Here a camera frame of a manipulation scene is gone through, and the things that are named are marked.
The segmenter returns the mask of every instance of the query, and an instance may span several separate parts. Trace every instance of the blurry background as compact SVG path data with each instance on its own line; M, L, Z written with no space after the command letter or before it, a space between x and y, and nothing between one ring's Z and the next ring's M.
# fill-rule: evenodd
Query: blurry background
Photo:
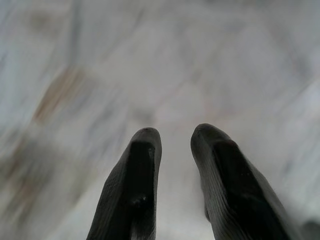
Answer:
M143 127L162 140L157 240L214 239L190 149L204 122L316 229L319 23L318 0L0 0L0 239L86 239Z

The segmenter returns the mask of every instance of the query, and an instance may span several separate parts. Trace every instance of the finger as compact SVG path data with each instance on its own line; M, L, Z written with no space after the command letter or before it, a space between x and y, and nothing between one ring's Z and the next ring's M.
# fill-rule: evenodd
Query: finger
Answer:
M300 239L267 180L225 132L200 124L191 150L216 240Z
M155 239L161 154L156 129L132 137L105 181L87 240Z

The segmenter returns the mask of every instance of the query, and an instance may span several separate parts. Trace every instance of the white surface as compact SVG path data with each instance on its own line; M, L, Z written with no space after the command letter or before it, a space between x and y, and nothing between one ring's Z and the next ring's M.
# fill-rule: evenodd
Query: white surface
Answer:
M316 0L1 0L0 238L85 239L112 166L139 128L155 127L157 240L213 239L190 150L203 122L239 144L298 224L320 221L319 10ZM68 66L80 80L64 91L66 76L37 118ZM7 177L23 136L35 156ZM25 173L37 161L58 169L41 189Z

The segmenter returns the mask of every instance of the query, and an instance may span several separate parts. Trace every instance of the brown stain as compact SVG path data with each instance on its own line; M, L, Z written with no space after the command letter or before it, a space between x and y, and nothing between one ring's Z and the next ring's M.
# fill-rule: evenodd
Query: brown stain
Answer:
M36 109L33 120L44 124L59 106L71 100L84 82L85 72L79 68L67 68L53 80Z
M29 152L28 141L22 137L12 156L1 166L4 169L3 177L10 184L14 194L4 211L5 218L17 215L17 225L22 227L30 214L40 194L40 191L51 178L50 170L41 166L41 158L37 159Z
M34 32L55 38L63 27L65 15L48 9L37 9L29 12L25 23Z

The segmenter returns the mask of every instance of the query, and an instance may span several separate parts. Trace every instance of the white marble surface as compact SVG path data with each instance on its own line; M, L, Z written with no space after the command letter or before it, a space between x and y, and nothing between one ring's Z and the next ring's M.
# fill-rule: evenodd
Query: white marble surface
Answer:
M223 129L320 221L320 2L0 0L0 239L85 239L131 136L162 139L157 240L213 239L191 155Z

